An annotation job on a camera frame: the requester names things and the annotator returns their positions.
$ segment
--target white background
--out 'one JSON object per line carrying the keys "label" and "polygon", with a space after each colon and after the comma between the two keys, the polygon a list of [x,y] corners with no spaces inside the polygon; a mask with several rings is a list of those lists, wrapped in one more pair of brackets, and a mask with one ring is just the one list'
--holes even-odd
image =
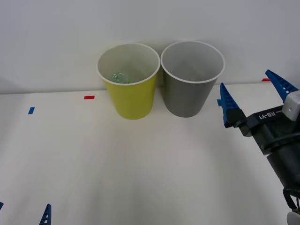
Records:
{"label": "white background", "polygon": [[[282,104],[270,83],[226,87],[247,116]],[[140,120],[105,90],[1,95],[0,224],[37,225],[50,203],[52,225],[286,225],[282,184],[219,94],[180,118],[157,91]]]}
{"label": "white background", "polygon": [[298,0],[2,0],[0,93],[100,90],[96,62],[122,42],[158,53],[175,40],[214,45],[220,82],[257,82],[271,69],[299,86]]}

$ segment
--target white table surface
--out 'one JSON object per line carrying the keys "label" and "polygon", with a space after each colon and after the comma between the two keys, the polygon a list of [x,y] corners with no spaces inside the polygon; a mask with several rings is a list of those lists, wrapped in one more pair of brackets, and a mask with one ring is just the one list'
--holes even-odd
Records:
{"label": "white table surface", "polygon": [[[270,83],[227,89],[247,116],[282,104]],[[279,179],[217,98],[179,118],[157,91],[127,120],[107,91],[0,96],[0,224],[38,225],[50,203],[52,225],[285,225]]]}

